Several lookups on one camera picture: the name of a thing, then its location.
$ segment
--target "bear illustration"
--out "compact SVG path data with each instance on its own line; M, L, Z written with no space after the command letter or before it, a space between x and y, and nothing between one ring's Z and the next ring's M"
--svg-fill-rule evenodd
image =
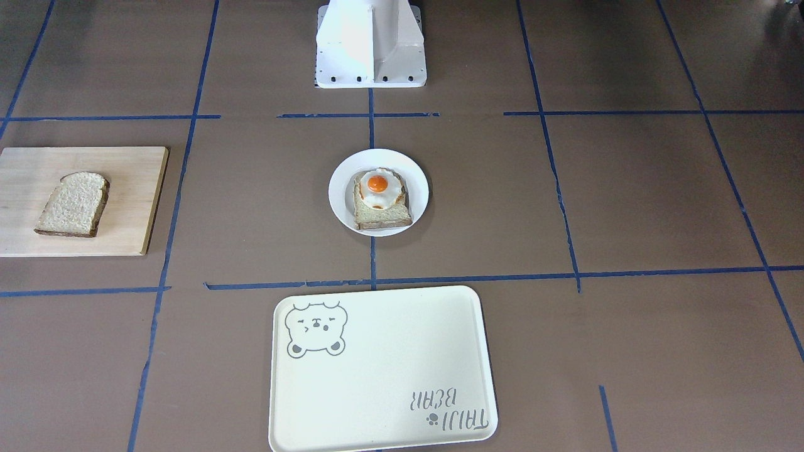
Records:
M285 316L285 326L290 333L288 354L301 358L308 351L326 350L332 356L343 353L343 326L347 312L340 302L309 304L297 302Z

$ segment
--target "table surface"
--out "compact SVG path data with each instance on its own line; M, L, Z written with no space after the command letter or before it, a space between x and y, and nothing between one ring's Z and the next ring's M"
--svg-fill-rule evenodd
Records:
M0 450L266 451L280 300L453 284L499 426L422 450L804 450L798 9L421 2L427 85L370 91L314 88L322 4L0 5L0 149L170 148L145 256L0 259ZM372 147L399 235L330 210Z

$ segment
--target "grid line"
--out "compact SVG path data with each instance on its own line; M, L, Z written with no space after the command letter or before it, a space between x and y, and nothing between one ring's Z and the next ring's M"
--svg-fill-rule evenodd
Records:
M23 91L23 85L25 84L25 79L28 77L28 72L31 70L31 65L34 63L36 52L39 51L39 45L42 43L42 38L45 36L45 30L47 29L48 23L50 23L50 17L51 14L53 14L54 6L55 6L55 0L51 0L50 4L47 6L47 12L45 13L45 17L42 21L42 27L39 28L39 34L36 36L36 41L34 42L34 48L31 49L31 54L28 56L28 61L25 63L23 74L19 77L19 83L17 83L17 88L14 91L14 96L11 97L11 103L8 105L6 116L3 118L2 125L0 125L0 138L2 138L3 134L6 132L6 127L8 126L11 114L14 112L14 107L17 106L17 100L19 99L19 94Z
M190 158L192 149L193 137L195 135L195 123L198 120L199 107L201 104L201 96L203 94L203 83L207 75L207 65L209 64L209 55L212 49L212 39L215 36L215 23L218 18L218 9L220 1L215 0L215 6L212 9L212 19L210 21L209 33L207 34L207 46L204 50L203 62L201 63L201 74L199 75L198 88L195 91L195 105L193 106L193 114L190 119L190 130L187 133L187 145L184 149L184 159L182 160L182 169L178 177L178 186L176 187L176 198L173 206L173 215L170 219L170 231L167 236L167 243L165 247L165 264L162 267L162 274L159 277L159 291L156 294L156 301L154 302L154 315L151 319L150 340L148 344L148 357L145 366L142 368L142 375L140 377L140 386L137 391L137 404L134 407L133 420L131 422L131 431L129 433L128 452L133 452L137 443L137 431L139 429L140 416L142 415L142 404L145 400L146 385L148 383L148 374L150 370L151 359L154 355L154 343L156 341L156 332L158 327L158 316L162 310L162 296L165 292L167 282L167 272L170 268L170 255L173 248L173 240L176 233L176 224L178 222L178 212L182 202L182 186L184 184L184 176L187 173L187 163Z
M153 114L153 115L109 115L109 116L30 116L10 117L8 122L38 121L150 121L178 119L220 119L219 114Z
M332 117L440 117L439 112L418 112L418 113L283 113L277 116L278 119L316 119Z
M715 115L751 115L751 114L804 114L804 110L706 110ZM548 110L502 112L503 116L616 116L616 115L672 115L672 114L704 114L701 110Z
M556 169L556 159L553 156L552 144L550 143L550 132L548 131L547 118L544 115L544 107L542 106L542 96L539 92L539 82L536 79L536 68L533 63L533 54L531 52L530 40L527 37L527 29L525 27L525 16L522 12L522 3L516 0L516 10L519 14L519 26L522 28L522 40L525 45L525 52L527 53L527 63L531 69L531 79L533 81L533 91L536 95L536 105L539 107L539 119L542 123L542 132L544 134L544 143L548 148L548 159L550 160L550 169L553 173L553 178L556 181L556 196L558 197L558 205L561 209L561 216L564 217L564 230L567 233L567 246L569 248L569 258L572 261L572 271L575 274L575 281L580 293L580 277L578 276L578 261L575 258L575 247L572 246L572 234L569 230L569 219L567 218L567 208L564 206L564 197L561 195L561 183L558 179L558 170Z
M781 313L785 318L785 322L787 323L787 328L788 330L790 330L790 335L793 337L793 342L795 343L795 346L798 349L798 356L799 358L801 358L802 362L804 362L804 347L802 347L802 342L798 337L798 333L796 332L795 325L793 324L793 319L790 318L790 313L787 311L787 306L785 305L784 299L782 299L781 297L781 293L779 292L779 288L776 285L776 281L773 279L773 272L770 266L768 265L768 260L765 257L765 253L762 251L762 246L759 243L759 238L757 237L756 231L754 231L751 219L749 218L748 210L745 208L745 204L743 203L743 199L740 196L740 191L737 189L737 185L734 181L734 177L732 176L732 172L731 170L728 169L728 163L726 162L726 157L723 154L723 150L720 148L720 142L718 141L717 135L715 134L715 129L712 127L712 122L709 121L709 115L706 108L704 107L704 101L700 96L700 92L698 91L697 86L695 85L695 80L693 80L692 78L692 73L690 72L690 68L687 66L687 61L684 59L683 53L681 52L679 42L675 38L673 27L670 24L670 19L667 17L667 14L665 13L664 6L662 5L662 0L656 0L656 6L658 7L659 13L662 15L662 20L667 26L667 32L670 34L670 39L673 42L673 47L675 48L675 51L679 56L679 60L681 62L681 65L683 66L684 72L687 74L687 79L690 82L692 93L695 95L695 99L698 101L700 112L703 114L703 119L706 121L706 126L709 129L709 135L712 137L712 143L714 144L715 150L717 151L717 156L720 159L720 165L723 167L723 171L726 174L728 183L732 187L732 193L734 194L734 198L737 201L737 205L740 207L740 212L743 215L745 226L748 228L751 234L751 240L753 240L754 246L757 249L757 254L759 255L760 261L762 261L762 267L765 270L765 274L768 277L770 286L773 289L773 294L776 296L776 300L777 303L779 304L779 308L781 309Z
M148 294L159 290L168 290L169 286L159 287L99 287L93 289L61 289L61 290L10 290L0 292L0 298L48 297L56 295L95 295L95 294Z
M804 271L804 265L770 266L774 272ZM577 276L583 278L603 277L647 277L647 276L679 276L704 275L722 273L763 273L765 267L713 267L705 269L655 269L655 270L622 270L610 272L580 272ZM420 284L420 283L449 283L449 282L484 282L484 281L535 281L543 279L574 279L575 273L523 273L499 275L473 275L473 276L444 276L444 277L390 277L376 279L341 279L331 281L284 281L284 282L254 282L244 284L210 284L203 285L208 290L250 290L250 289L280 289L291 287L322 287L322 286L370 286L390 284Z
M603 416L605 417L605 426L609 431L609 442L611 442L611 451L617 452L617 437L614 435L614 423L611 421L611 411L609 410L609 398L605 395L605 388L602 384L597 386L601 394L601 404L603 405Z
M374 89L368 89L368 147L374 149ZM369 269L371 275L371 290L377 290L377 239L371 237L369 246Z

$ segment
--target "whole wheat bread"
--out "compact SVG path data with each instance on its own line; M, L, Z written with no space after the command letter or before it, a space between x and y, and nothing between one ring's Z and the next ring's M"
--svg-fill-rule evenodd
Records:
M387 209L375 209L368 207L360 198L360 179L368 171L364 171L354 180L355 198L355 227L357 229L380 229L380 228L399 228L413 224L413 219L408 211L408 193L402 183L402 194L396 203ZM401 181L402 178L395 172L394 175Z
M34 228L45 236L94 237L109 197L109 181L81 171L61 178Z

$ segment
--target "white plate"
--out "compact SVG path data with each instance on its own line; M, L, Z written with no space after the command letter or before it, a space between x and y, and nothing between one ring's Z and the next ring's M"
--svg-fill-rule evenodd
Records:
M404 231L402 228L383 228L360 230L355 227L355 200L352 195L352 181L361 171L374 170L378 167L389 168L402 176L405 188L408 189L408 210L413 219L413 226L425 213L430 199L430 186L425 173L405 154L390 149L368 149L341 162L330 179L330 206L332 212L344 226L364 236L385 237Z
M271 348L275 452L481 441L497 429L469 287L288 297L273 312Z

